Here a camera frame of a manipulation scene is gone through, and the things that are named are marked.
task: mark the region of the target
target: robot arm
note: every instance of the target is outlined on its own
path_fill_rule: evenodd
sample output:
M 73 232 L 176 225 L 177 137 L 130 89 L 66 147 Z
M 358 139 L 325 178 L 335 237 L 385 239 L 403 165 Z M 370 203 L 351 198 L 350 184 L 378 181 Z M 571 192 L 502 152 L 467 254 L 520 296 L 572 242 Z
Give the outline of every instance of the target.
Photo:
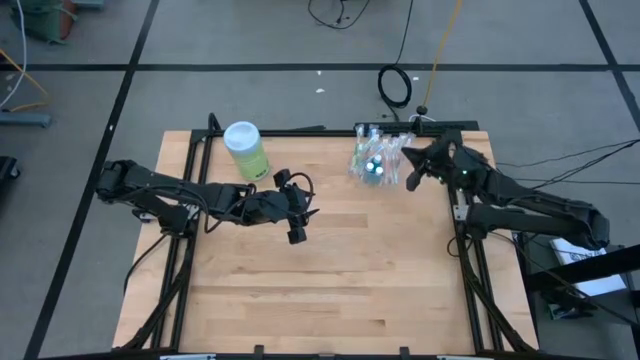
M 193 205 L 222 221 L 242 226 L 287 219 L 291 227 L 289 242 L 306 240 L 304 227 L 317 210 L 308 211 L 312 194 L 295 183 L 281 170 L 275 176 L 278 191 L 256 192 L 253 184 L 210 183 L 200 185 L 153 172 L 131 160 L 106 162 L 96 193 L 106 203 L 125 203 L 134 211 L 149 213 L 158 219 L 162 232 L 183 237 L 190 231 L 193 213 L 184 204 Z M 176 200 L 172 205 L 163 198 Z
M 470 192 L 481 203 L 454 208 L 472 237 L 495 229 L 561 236 L 576 246 L 597 250 L 609 243 L 609 221 L 591 204 L 564 199 L 518 185 L 492 168 L 485 157 L 462 145 L 459 132 L 447 132 L 424 149 L 403 148 L 414 171 L 407 189 L 414 191 L 423 175 Z M 509 205 L 543 214 L 533 215 Z

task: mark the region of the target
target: wooden tabletop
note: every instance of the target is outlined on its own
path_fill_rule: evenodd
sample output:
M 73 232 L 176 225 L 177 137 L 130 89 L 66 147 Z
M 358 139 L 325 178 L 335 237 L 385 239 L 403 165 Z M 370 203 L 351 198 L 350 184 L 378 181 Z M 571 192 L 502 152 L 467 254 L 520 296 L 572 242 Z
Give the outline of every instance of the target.
M 165 133 L 158 172 L 182 176 L 189 137 Z M 487 133 L 463 138 L 493 162 Z M 214 140 L 208 182 L 245 182 L 221 140 Z M 346 173 L 352 138 L 263 142 L 272 173 L 289 168 L 311 176 L 317 193 L 311 208 L 320 212 L 306 228 L 308 240 L 295 246 L 288 244 L 286 221 L 200 231 L 180 351 L 250 353 L 262 344 L 268 353 L 397 354 L 400 346 L 412 354 L 474 353 L 460 263 L 446 252 L 454 235 L 446 187 L 427 179 L 415 193 L 403 184 L 362 184 Z M 274 188 L 270 176 L 257 185 Z M 142 225 L 136 258 L 158 237 L 156 224 Z M 157 304 L 168 244 L 132 275 L 114 346 L 129 340 Z M 485 252 L 496 304 L 537 347 L 515 249 L 491 235 Z M 491 348 L 484 308 L 478 308 Z M 163 344 L 173 315 L 171 308 Z

